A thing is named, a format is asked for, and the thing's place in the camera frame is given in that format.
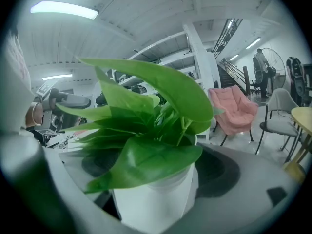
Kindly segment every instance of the white pillar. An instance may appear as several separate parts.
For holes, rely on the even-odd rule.
[[[208,94],[208,88],[214,87],[214,80],[209,64],[207,51],[204,48],[204,45],[201,42],[201,39],[194,25],[191,22],[184,24],[183,29],[188,35],[191,49],[195,54],[194,58],[196,61],[196,68],[199,71],[200,78],[202,79],[204,91],[206,94]]]

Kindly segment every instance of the gray chair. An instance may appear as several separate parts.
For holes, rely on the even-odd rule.
[[[255,154],[257,154],[259,151],[264,132],[288,136],[284,146],[281,148],[281,151],[287,145],[290,137],[295,137],[296,140],[298,136],[298,129],[295,127],[295,122],[294,124],[292,124],[291,122],[281,121],[278,119],[271,119],[273,111],[285,111],[287,113],[290,113],[292,109],[295,107],[298,107],[298,105],[293,101],[291,95],[288,93],[286,89],[277,88],[273,91],[270,100],[267,102],[265,106],[265,120],[264,122],[260,123],[262,135]],[[270,119],[267,119],[268,112],[270,112]]]

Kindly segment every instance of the metal railing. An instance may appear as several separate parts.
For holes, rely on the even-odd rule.
[[[217,58],[218,55],[222,52],[222,50],[225,48],[225,46],[228,44],[236,30],[238,29],[239,25],[243,19],[227,19],[225,22],[225,25],[223,26],[221,35],[219,36],[218,41],[216,42],[216,45],[213,49],[214,57]]]
[[[236,68],[233,64],[223,59],[221,63],[224,66],[225,71],[235,80],[240,79],[246,86],[246,93],[250,95],[250,82],[247,67],[243,67],[243,71]]]

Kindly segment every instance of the standing fan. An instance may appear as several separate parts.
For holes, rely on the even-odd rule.
[[[270,65],[270,68],[267,69],[269,77],[268,94],[272,94],[274,89],[282,88],[284,86],[286,80],[285,65],[281,56],[279,56],[275,50],[270,48],[263,48],[262,53]],[[253,65],[256,82],[260,84],[262,81],[262,72],[256,59],[253,60]]]

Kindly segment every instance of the yellow table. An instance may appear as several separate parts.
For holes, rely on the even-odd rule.
[[[307,137],[302,143],[301,148],[295,155],[291,162],[284,164],[283,168],[288,172],[295,180],[302,183],[304,180],[304,172],[301,169],[299,162],[305,157],[308,151],[312,151],[312,108],[311,107],[297,107],[292,109],[292,117],[294,121],[307,132]]]

